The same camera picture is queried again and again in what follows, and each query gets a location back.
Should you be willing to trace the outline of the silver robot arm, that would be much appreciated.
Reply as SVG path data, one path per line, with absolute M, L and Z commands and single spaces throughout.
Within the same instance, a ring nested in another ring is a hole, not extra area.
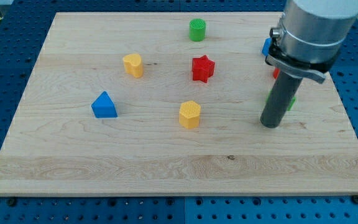
M 279 69 L 260 122 L 276 128 L 303 79 L 323 83 L 358 15 L 358 0 L 288 0 L 265 61 Z

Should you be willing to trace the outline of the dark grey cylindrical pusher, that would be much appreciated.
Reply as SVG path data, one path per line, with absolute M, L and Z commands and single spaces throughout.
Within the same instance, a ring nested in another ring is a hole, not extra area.
M 265 127 L 276 128 L 280 124 L 302 80 L 279 72 L 260 117 Z

